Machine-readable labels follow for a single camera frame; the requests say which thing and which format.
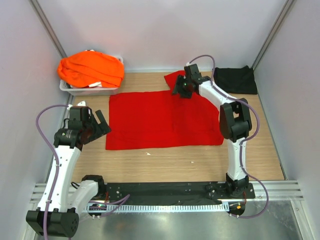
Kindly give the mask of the red t-shirt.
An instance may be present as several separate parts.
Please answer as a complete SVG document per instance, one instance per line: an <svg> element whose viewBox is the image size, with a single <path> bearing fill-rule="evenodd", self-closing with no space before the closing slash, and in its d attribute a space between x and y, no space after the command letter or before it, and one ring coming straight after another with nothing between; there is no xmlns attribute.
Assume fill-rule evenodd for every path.
<svg viewBox="0 0 320 240"><path fill-rule="evenodd" d="M164 76L168 90L125 92L109 98L106 150L220 146L219 110L204 97L173 95L179 70Z"/></svg>

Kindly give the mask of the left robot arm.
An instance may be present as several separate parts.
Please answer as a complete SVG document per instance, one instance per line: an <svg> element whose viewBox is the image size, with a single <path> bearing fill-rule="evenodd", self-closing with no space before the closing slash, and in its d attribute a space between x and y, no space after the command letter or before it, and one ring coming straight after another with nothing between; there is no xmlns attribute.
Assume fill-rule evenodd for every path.
<svg viewBox="0 0 320 240"><path fill-rule="evenodd" d="M71 239L90 200L101 200L106 186L101 175L85 175L74 193L70 193L73 172L83 146L111 132L102 112L92 109L85 101L66 106L68 117L46 141L53 153L53 163L45 190L35 210L26 214L26 222L38 234Z"/></svg>

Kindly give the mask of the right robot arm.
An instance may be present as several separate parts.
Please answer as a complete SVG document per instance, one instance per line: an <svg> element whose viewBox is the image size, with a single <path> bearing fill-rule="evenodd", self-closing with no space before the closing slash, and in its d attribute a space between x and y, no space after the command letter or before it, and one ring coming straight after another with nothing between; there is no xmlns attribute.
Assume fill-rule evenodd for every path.
<svg viewBox="0 0 320 240"><path fill-rule="evenodd" d="M172 93L183 98L196 93L219 109L219 130L227 140L228 149L225 192L231 198L241 198L249 186L245 140L252 130L252 121L248 102L226 93L212 78L202 76L196 64L186 65L184 72L184 76L177 77Z"/></svg>

